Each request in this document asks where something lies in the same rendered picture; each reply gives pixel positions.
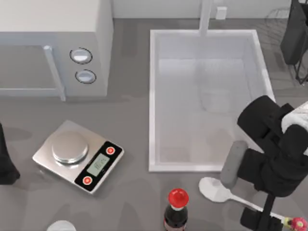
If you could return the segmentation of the pale microwave door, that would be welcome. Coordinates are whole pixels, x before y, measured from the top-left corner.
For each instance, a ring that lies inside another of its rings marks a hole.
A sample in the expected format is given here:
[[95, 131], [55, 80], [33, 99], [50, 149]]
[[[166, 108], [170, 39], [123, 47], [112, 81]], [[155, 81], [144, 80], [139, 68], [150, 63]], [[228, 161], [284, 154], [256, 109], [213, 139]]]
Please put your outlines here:
[[0, 31], [0, 97], [60, 97], [43, 50], [46, 45], [52, 47], [65, 87], [55, 33]]

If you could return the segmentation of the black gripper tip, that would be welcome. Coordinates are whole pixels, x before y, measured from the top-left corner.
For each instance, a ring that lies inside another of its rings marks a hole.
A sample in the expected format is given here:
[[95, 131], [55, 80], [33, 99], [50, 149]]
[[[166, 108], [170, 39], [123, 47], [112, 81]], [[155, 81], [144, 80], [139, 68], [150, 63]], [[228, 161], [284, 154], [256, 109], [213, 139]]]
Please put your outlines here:
[[0, 123], [0, 185], [13, 185], [18, 179], [20, 179], [20, 172], [10, 158]]

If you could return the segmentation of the large round microwave knob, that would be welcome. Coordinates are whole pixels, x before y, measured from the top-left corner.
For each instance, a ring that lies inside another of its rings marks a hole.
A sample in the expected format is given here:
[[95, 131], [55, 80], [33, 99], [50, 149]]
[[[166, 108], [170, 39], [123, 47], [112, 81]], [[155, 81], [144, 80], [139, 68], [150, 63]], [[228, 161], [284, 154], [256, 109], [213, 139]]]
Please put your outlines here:
[[71, 50], [69, 56], [77, 64], [88, 64], [93, 59], [92, 53], [86, 48]]

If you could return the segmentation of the tall white tap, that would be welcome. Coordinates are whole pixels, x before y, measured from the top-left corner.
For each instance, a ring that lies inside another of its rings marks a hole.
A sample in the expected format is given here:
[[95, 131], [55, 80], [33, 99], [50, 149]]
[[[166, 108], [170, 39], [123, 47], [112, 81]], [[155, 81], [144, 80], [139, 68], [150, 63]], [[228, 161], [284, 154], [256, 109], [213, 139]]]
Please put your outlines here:
[[210, 20], [212, 4], [213, 0], [202, 0], [201, 2], [201, 14], [199, 21], [199, 34], [201, 37], [206, 36]]

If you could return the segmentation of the pale microwave oven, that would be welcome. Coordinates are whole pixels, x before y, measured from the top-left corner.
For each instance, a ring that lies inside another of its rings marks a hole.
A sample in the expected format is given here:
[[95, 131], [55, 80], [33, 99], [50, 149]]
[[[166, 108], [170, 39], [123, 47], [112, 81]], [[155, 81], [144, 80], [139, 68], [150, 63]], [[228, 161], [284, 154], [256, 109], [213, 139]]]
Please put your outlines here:
[[[110, 0], [0, 0], [0, 31], [55, 33], [66, 98], [107, 95], [114, 32]], [[70, 51], [78, 48], [92, 53], [90, 63], [71, 60]], [[75, 79], [84, 69], [95, 73], [94, 83]]]

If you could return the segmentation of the white cup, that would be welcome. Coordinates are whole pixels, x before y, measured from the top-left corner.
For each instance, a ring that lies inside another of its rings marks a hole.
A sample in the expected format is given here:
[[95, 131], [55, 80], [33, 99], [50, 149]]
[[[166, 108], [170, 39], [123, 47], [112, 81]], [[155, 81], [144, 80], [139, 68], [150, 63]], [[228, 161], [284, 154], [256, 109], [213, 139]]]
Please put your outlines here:
[[46, 231], [77, 231], [75, 226], [67, 220], [58, 220], [52, 223]]

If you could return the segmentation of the small round microwave knob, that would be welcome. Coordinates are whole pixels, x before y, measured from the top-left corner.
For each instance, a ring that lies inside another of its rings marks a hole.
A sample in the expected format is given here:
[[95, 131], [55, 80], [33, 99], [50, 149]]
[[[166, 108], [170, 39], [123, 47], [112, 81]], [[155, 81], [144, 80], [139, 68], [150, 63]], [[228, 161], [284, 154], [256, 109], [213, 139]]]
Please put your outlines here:
[[91, 70], [84, 69], [75, 73], [75, 79], [82, 84], [92, 84], [96, 81], [97, 77]]

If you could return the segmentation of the silver kitchen scale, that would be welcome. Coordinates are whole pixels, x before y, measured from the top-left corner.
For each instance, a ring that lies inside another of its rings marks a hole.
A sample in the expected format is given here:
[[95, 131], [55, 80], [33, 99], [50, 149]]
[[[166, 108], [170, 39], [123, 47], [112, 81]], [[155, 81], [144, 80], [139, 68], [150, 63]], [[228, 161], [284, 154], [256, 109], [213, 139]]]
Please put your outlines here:
[[124, 149], [103, 136], [67, 120], [32, 159], [89, 194], [95, 194], [124, 155]]

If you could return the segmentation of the black chair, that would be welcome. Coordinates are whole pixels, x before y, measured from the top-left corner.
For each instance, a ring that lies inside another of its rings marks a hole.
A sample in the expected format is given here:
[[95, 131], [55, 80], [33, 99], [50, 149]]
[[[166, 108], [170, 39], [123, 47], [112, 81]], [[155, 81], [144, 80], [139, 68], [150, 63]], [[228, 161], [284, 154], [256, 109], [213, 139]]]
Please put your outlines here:
[[308, 51], [308, 0], [291, 0], [280, 48], [284, 62], [294, 68], [299, 84], [308, 82], [308, 71], [304, 77], [299, 75], [304, 54]]

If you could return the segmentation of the white sink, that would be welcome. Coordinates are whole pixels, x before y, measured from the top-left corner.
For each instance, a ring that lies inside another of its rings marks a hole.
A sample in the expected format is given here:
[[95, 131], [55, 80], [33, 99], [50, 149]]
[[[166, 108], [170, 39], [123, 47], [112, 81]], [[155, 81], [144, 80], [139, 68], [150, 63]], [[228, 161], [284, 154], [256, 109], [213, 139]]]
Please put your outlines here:
[[151, 30], [149, 80], [150, 172], [219, 172], [234, 141], [258, 149], [237, 125], [274, 98], [255, 30]]

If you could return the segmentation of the dark bottle with red cap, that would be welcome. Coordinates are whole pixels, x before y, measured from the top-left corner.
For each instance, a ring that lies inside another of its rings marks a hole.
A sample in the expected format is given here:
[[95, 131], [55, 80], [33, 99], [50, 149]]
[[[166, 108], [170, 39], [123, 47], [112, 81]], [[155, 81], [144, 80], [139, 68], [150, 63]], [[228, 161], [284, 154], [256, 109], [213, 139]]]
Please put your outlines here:
[[188, 193], [181, 188], [174, 188], [168, 195], [168, 206], [164, 212], [165, 231], [185, 231], [188, 221]]

